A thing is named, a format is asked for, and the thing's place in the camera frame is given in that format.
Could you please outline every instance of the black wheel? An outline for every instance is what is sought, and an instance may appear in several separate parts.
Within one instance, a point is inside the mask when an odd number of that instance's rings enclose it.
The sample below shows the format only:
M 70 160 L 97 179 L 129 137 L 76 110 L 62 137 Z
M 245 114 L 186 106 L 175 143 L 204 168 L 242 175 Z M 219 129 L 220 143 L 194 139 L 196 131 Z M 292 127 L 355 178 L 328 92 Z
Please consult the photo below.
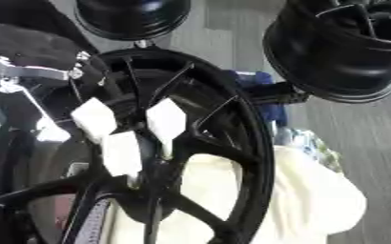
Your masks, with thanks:
M 114 199 L 131 218 L 145 224 L 141 238 L 146 244 L 156 242 L 162 219 L 174 210 L 209 225 L 215 233 L 210 243 L 249 243 L 268 208 L 274 157 L 269 133 L 241 88 L 224 71 L 179 52 L 126 50 L 105 53 L 101 58 L 111 67 L 113 79 L 99 87 L 96 96 L 113 109 L 121 131 L 137 133 L 143 159 L 139 187 L 123 184 L 126 176 L 111 177 L 100 160 L 100 149 L 70 120 L 70 111 L 78 106 L 72 89 L 49 91 L 40 99 L 72 139 L 60 144 L 39 142 L 30 132 L 11 128 L 7 121 L 2 125 L 0 243 L 27 243 L 30 239 L 50 243 L 38 230 L 29 205 L 65 193 L 75 194 L 75 200 L 58 243 L 74 243 L 92 207 L 106 198 Z M 187 131 L 175 140 L 170 160 L 161 158 L 159 143 L 144 120 L 144 111 L 164 97 L 171 97 L 188 115 Z M 179 191 L 186 162 L 198 153 L 229 158 L 241 166 L 238 199 L 225 221 Z M 22 165 L 29 162 L 41 168 L 31 182 L 19 180 L 28 167 Z M 89 168 L 59 179 L 44 175 L 61 172 L 59 165 L 72 162 L 88 162 Z

